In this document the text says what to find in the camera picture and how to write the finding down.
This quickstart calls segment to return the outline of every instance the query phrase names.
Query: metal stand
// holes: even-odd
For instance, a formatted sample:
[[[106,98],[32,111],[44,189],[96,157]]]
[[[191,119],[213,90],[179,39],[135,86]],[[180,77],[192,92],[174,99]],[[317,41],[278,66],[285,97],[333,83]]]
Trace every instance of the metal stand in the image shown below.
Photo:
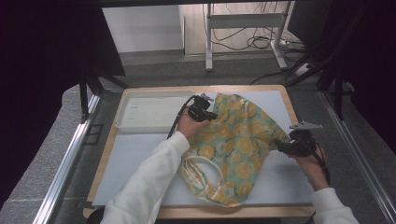
[[[345,31],[343,32],[335,50],[332,52],[332,55],[321,62],[317,66],[309,69],[305,73],[301,74],[299,77],[295,78],[291,82],[289,82],[286,86],[294,86],[297,83],[305,80],[308,77],[313,76],[315,73],[323,70],[323,74],[320,76],[317,82],[317,88],[319,91],[326,91],[329,89],[330,85],[334,81],[334,110],[340,120],[343,120],[342,115],[342,96],[343,96],[343,76],[341,72],[342,62],[341,62],[341,54],[347,44],[347,41],[352,36],[356,27],[358,26],[361,17],[369,6],[368,2],[359,1],[358,7],[349,20],[349,23],[346,26]]]
[[[291,1],[282,13],[272,14],[238,14],[212,15],[212,4],[207,4],[206,27],[206,71],[213,70],[212,29],[278,27],[275,40],[271,41],[271,48],[276,56],[280,69],[287,69],[285,60],[279,50],[279,41],[285,28]]]
[[[128,89],[130,86],[119,79],[102,74],[102,77],[109,80],[110,82],[122,87],[123,89]],[[99,77],[96,75],[92,75],[88,69],[85,69],[83,75],[80,78],[79,82],[79,96],[81,100],[81,124],[87,121],[90,113],[88,111],[88,94],[87,94],[87,85],[92,91],[94,95],[100,95],[104,92],[105,88],[103,88],[102,83],[99,80]]]

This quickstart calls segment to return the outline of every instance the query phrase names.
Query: hand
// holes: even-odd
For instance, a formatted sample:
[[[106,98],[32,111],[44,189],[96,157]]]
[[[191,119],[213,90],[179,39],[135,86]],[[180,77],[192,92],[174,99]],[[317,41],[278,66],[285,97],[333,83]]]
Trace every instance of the hand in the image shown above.
[[[186,138],[195,136],[200,128],[209,124],[209,120],[207,119],[202,122],[195,121],[190,117],[188,111],[188,108],[184,109],[183,114],[177,123],[177,130],[183,133]]]
[[[321,147],[317,147],[316,153],[320,158],[327,163],[327,156],[324,152],[324,149]],[[326,189],[329,187],[329,184],[326,180],[326,175],[323,173],[322,168],[320,167],[317,159],[314,156],[309,157],[299,157],[294,155],[288,155],[290,158],[293,158],[300,165],[300,168],[304,171],[306,176],[308,177],[309,183],[312,185],[314,191],[320,189]]]

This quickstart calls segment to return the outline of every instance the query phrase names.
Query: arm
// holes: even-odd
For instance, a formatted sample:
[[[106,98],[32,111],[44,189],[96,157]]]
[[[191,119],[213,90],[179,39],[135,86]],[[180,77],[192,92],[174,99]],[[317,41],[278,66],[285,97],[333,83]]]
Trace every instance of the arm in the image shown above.
[[[107,203],[101,223],[154,223],[163,195],[180,165],[181,155],[190,148],[187,138],[208,123],[208,120],[195,122],[185,110],[177,132],[152,151],[121,191]]]
[[[323,148],[319,147],[317,153],[320,157],[323,156],[323,160],[327,160]],[[335,189],[329,187],[325,174],[313,156],[297,157],[289,155],[289,157],[297,161],[315,191],[311,195],[311,202],[317,211],[314,215],[315,223],[359,223],[353,216],[352,210],[340,202]]]

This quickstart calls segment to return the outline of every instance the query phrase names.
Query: white board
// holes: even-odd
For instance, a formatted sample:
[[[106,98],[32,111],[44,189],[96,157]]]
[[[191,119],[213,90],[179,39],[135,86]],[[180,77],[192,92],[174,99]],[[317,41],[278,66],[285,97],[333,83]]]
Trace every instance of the white board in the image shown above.
[[[243,91],[236,93],[263,109],[279,126],[289,133],[291,125],[288,111],[279,91]],[[214,92],[206,95],[216,97]],[[92,202],[93,206],[106,205],[121,189],[138,165],[150,152],[165,140],[167,134],[122,134],[116,135],[103,179]],[[313,192],[306,176],[295,160],[278,151],[271,151],[265,158],[262,170],[250,192],[246,204],[297,204],[310,203]],[[163,205],[208,204],[196,199],[182,178],[176,174],[163,198]]]

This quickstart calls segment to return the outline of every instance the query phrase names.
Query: white sleeve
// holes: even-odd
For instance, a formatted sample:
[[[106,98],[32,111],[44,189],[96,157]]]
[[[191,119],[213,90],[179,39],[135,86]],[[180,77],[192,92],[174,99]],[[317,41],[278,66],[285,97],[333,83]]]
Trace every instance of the white sleeve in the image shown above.
[[[335,189],[327,188],[314,192],[311,202],[317,213],[314,215],[316,224],[349,224],[359,223],[352,210],[344,206],[338,199]]]
[[[161,142],[107,203],[101,223],[154,223],[181,155],[189,148],[189,142],[180,132]]]

